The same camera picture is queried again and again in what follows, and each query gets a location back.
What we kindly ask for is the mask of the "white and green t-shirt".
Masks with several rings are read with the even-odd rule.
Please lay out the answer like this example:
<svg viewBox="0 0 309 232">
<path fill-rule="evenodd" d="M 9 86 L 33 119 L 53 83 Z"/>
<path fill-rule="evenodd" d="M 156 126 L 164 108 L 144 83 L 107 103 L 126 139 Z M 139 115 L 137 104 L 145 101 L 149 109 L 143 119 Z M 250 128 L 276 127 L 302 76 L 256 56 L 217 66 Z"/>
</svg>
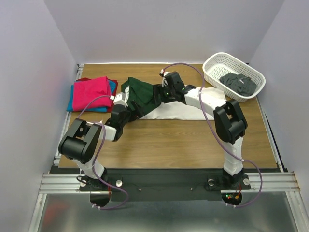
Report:
<svg viewBox="0 0 309 232">
<path fill-rule="evenodd" d="M 121 92 L 126 95 L 126 102 L 134 110 L 134 101 L 141 107 L 142 117 L 145 120 L 204 120 L 200 109 L 185 105 L 178 101 L 156 104 L 153 99 L 153 85 L 134 77 L 129 77 L 121 85 Z"/>
</svg>

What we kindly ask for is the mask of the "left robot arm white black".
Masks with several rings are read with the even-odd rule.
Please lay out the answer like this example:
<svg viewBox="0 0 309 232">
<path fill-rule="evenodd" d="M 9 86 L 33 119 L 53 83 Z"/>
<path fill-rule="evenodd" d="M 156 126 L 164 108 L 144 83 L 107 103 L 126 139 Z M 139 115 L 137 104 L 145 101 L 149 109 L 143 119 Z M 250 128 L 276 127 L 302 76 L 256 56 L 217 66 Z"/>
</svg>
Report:
<svg viewBox="0 0 309 232">
<path fill-rule="evenodd" d="M 126 103 L 115 104 L 105 123 L 75 119 L 60 141 L 59 153 L 74 161 L 84 172 L 84 176 L 77 177 L 82 190 L 88 187 L 91 191 L 101 191 L 108 187 L 126 193 L 120 186 L 108 183 L 107 169 L 97 161 L 99 150 L 96 147 L 99 140 L 99 149 L 102 149 L 105 141 L 118 141 L 128 122 L 144 116 L 146 111 L 142 106 L 136 101 L 131 101 L 131 104 L 132 107 Z"/>
</svg>

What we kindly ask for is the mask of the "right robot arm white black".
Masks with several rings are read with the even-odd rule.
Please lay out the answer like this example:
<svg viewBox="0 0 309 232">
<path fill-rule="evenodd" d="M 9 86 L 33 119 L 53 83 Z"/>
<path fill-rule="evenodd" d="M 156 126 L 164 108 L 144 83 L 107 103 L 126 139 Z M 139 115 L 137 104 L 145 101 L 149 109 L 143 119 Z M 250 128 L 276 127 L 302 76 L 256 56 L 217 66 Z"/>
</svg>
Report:
<svg viewBox="0 0 309 232">
<path fill-rule="evenodd" d="M 225 156 L 222 184 L 228 189 L 237 186 L 244 176 L 242 142 L 248 127 L 239 103 L 213 98 L 201 88 L 186 86 L 178 72 L 161 70 L 160 76 L 162 83 L 153 85 L 155 103 L 181 102 L 201 110 L 204 117 L 213 117 L 215 128 L 210 129 Z"/>
</svg>

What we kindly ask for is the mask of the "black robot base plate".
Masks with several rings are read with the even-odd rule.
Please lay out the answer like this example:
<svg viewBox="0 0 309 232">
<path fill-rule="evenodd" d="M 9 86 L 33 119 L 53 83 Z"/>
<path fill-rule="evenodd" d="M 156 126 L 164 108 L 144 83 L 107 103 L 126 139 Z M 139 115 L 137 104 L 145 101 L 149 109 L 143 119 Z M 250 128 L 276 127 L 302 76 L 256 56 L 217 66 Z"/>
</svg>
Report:
<svg viewBox="0 0 309 232">
<path fill-rule="evenodd" d="M 241 171 L 230 177 L 222 169 L 109 169 L 100 180 L 77 177 L 82 192 L 92 200 L 190 201 L 227 200 L 239 204 L 245 190 L 250 190 L 249 177 Z"/>
</svg>

